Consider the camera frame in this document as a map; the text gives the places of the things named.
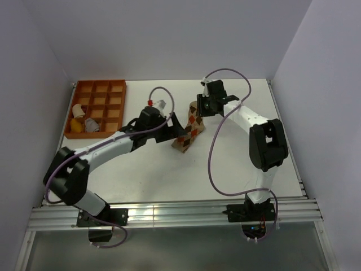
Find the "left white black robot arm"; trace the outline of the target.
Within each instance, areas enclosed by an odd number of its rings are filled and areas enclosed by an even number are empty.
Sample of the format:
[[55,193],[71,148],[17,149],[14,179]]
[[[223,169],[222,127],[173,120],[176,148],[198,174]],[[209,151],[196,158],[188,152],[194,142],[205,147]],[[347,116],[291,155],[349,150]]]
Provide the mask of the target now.
[[187,133],[172,113],[167,119],[155,107],[145,107],[139,117],[108,138],[76,150],[59,149],[44,177],[46,191],[52,191],[61,202],[88,214],[96,225],[109,221],[108,203],[87,188],[89,174],[97,167],[144,146],[149,139],[157,143]]

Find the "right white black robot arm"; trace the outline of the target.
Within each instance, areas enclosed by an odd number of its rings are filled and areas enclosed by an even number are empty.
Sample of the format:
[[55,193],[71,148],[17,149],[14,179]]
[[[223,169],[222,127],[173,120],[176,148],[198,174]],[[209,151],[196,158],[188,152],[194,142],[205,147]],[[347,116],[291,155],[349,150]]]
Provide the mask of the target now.
[[[227,95],[222,80],[203,78],[203,93],[197,95],[197,109],[200,117],[221,115],[213,136],[208,154],[207,171],[213,189],[223,196],[244,195],[247,203],[244,206],[245,216],[250,220],[258,219],[264,212],[263,204],[275,194],[271,186],[278,168],[288,157],[289,151],[283,124],[279,119],[268,119],[254,112],[235,95]],[[211,170],[213,148],[223,123],[233,121],[249,138],[249,158],[256,173],[256,187],[238,193],[222,192],[216,187]]]

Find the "grey sock red stripes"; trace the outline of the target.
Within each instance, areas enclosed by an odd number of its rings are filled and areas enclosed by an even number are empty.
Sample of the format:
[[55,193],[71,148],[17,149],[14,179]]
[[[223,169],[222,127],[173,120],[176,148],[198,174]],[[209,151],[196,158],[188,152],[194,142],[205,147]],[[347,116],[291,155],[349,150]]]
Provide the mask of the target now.
[[95,133],[100,131],[100,125],[92,118],[85,120],[85,132]]

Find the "tan argyle sock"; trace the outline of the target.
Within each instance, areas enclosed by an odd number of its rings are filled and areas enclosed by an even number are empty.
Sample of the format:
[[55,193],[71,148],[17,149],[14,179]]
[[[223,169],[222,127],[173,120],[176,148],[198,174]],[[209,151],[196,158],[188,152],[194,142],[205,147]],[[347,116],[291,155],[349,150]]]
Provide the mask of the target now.
[[171,146],[185,153],[204,129],[204,121],[203,118],[199,116],[197,102],[191,102],[188,110],[188,123],[185,127],[187,134],[176,138]]

